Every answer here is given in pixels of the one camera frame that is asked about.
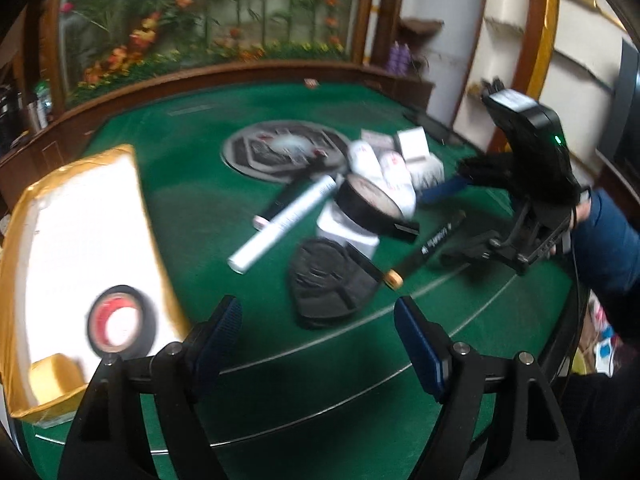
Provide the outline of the right forearm blue sleeve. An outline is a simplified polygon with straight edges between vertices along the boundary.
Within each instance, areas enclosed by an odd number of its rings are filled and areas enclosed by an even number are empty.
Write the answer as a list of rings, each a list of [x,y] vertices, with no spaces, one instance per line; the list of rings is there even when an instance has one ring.
[[[603,307],[639,292],[639,233],[602,188],[591,192],[589,212],[573,231],[580,280]]]

